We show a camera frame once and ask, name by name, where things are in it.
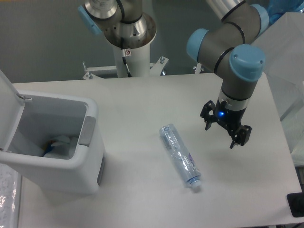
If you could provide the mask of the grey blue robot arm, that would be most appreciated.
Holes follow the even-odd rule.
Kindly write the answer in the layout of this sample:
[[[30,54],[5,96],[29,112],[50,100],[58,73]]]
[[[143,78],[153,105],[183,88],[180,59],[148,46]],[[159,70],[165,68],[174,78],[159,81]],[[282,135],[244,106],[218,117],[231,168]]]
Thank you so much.
[[[268,26],[266,9],[244,0],[210,0],[208,5],[222,22],[215,31],[198,29],[187,41],[187,54],[222,79],[216,102],[207,102],[200,113],[206,129],[213,123],[223,127],[232,145],[245,145],[251,127],[241,119],[260,79],[264,52],[252,42]],[[147,76],[150,56],[142,51],[156,36],[154,20],[143,12],[140,0],[87,0],[78,13],[93,34],[104,34],[116,48],[119,77]]]

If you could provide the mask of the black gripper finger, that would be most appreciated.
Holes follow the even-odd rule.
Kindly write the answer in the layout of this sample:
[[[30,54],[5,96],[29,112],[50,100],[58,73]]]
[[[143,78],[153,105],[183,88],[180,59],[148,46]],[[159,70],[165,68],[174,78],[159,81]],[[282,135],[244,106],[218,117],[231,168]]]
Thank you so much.
[[[209,100],[204,104],[201,110],[200,117],[204,119],[204,122],[206,124],[205,130],[208,130],[211,127],[212,123],[215,123],[217,121],[217,117],[214,115],[215,108],[215,104]]]
[[[252,128],[248,125],[240,125],[235,131],[232,131],[230,148],[233,149],[236,145],[244,146],[249,141],[251,131]]]

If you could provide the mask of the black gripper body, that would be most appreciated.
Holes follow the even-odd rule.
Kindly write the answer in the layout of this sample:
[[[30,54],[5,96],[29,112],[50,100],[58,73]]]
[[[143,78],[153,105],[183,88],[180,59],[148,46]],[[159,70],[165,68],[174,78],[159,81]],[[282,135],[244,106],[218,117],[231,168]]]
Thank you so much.
[[[235,111],[227,109],[226,104],[226,101],[220,102],[217,100],[214,114],[218,120],[218,124],[225,128],[230,136],[245,136],[247,134],[247,127],[241,124],[241,119],[246,108]]]

